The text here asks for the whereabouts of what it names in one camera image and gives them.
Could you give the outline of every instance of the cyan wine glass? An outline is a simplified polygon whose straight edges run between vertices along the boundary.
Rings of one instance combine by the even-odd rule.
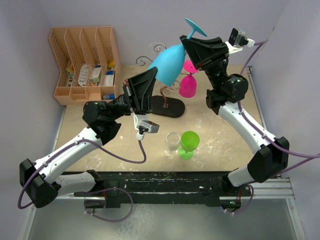
[[[195,32],[203,36],[207,34],[193,21],[185,18],[186,22],[192,27],[192,31],[187,36],[190,39]],[[185,63],[185,47],[183,44],[171,46],[160,53],[148,69],[157,67],[158,71],[155,78],[163,84],[171,87],[179,76]]]

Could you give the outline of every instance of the table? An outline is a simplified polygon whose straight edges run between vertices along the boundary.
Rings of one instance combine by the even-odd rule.
[[[148,66],[124,65],[121,68],[122,80],[135,76],[147,70]],[[228,66],[228,74],[239,73],[241,65]],[[170,97],[179,98],[185,104],[185,113],[179,118],[169,118],[149,114],[149,120],[160,125],[156,134],[146,134],[142,144],[147,154],[144,164],[132,164],[123,162],[97,149],[84,156],[67,171],[154,171],[154,172],[178,172],[178,171],[231,171],[245,166],[253,157],[250,148],[240,135],[220,116],[217,116],[206,106],[206,90],[212,86],[201,71],[195,73],[197,91],[193,98],[183,98],[178,90],[172,90]],[[160,88],[164,85],[156,82],[153,95],[160,94]],[[242,105],[249,114],[261,123],[257,104],[252,87],[246,93]],[[56,147],[59,148],[67,141],[75,137],[86,123],[82,120],[83,106],[68,105],[62,121]],[[141,150],[136,139],[137,131],[134,129],[133,116],[124,116],[117,120],[122,126],[117,136],[104,147],[121,157],[141,161]],[[166,135],[170,132],[182,134],[186,131],[194,131],[200,136],[200,144],[194,151],[190,160],[180,157],[167,159],[164,150],[167,146]]]

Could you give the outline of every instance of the purple cable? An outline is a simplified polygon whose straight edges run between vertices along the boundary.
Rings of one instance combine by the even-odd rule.
[[[100,219],[102,221],[106,221],[106,222],[111,222],[111,223],[117,223],[117,222],[121,222],[125,219],[127,219],[130,214],[132,213],[133,209],[134,209],[134,200],[132,199],[131,195],[129,192],[127,192],[126,190],[122,189],[122,188],[118,188],[118,187],[112,187],[112,188],[106,188],[106,189],[103,189],[103,190],[99,190],[99,191],[93,191],[93,192],[90,192],[90,194],[99,194],[99,193],[103,193],[103,192],[107,192],[107,191],[111,191],[111,190],[119,190],[121,192],[124,192],[125,194],[128,195],[128,197],[130,198],[130,202],[131,202],[131,208],[130,208],[130,211],[127,215],[125,215],[124,217],[122,218],[119,218],[119,219],[108,219],[108,218],[103,218],[101,216],[97,216],[95,215],[93,212],[91,211],[88,211],[86,206],[84,205],[84,210],[87,214],[91,215],[92,217],[95,217],[97,219]]]
[[[89,139],[81,139],[78,141],[78,144],[80,143],[83,143],[83,142],[87,142],[87,143],[90,143],[94,146],[96,146],[97,148],[101,149],[102,151],[104,151],[105,153],[117,158],[117,159],[120,159],[122,161],[125,161],[127,163],[131,163],[131,164],[143,164],[146,162],[147,160],[147,155],[146,155],[146,152],[144,150],[144,147],[142,146],[142,143],[141,141],[138,141],[139,142],[139,146],[140,146],[140,149],[142,151],[142,154],[143,154],[143,160],[142,161],[132,161],[132,160],[128,160],[126,158],[123,158],[123,157],[120,157],[118,155],[115,155],[113,154],[112,152],[109,152],[108,150],[104,149],[102,146],[100,146],[99,144],[97,144],[96,142],[94,141],[91,141]],[[45,161],[46,164],[49,164],[53,159],[55,159],[56,157],[58,157],[60,154],[64,153],[66,150],[68,150],[69,148],[72,148],[73,146],[75,146],[76,144],[73,142],[71,144],[69,144],[68,146],[65,146],[64,148],[62,148],[61,150],[59,150],[58,152],[56,152],[54,155],[52,155],[47,161]],[[27,187],[29,186],[29,184],[31,183],[31,181],[37,176],[37,174],[45,167],[44,164],[42,164],[30,177],[29,179],[26,181],[26,183],[24,184],[21,192],[20,192],[20,195],[19,195],[19,198],[18,198],[18,208],[19,209],[25,209],[27,207],[29,207],[30,205],[32,205],[33,203],[32,202],[29,202],[27,205],[24,205],[24,206],[21,206],[21,202],[22,202],[22,197],[27,189]]]
[[[242,75],[248,65],[248,63],[250,62],[250,60],[253,58],[253,56],[256,54],[256,52],[258,52],[258,50],[262,47],[262,45],[265,44],[265,41],[259,41],[259,42],[256,42],[254,45],[255,46],[258,46],[254,51],[253,53],[250,55],[250,57],[248,58],[248,60],[245,62],[245,64],[243,65],[243,68],[241,69],[240,71],[240,75]]]

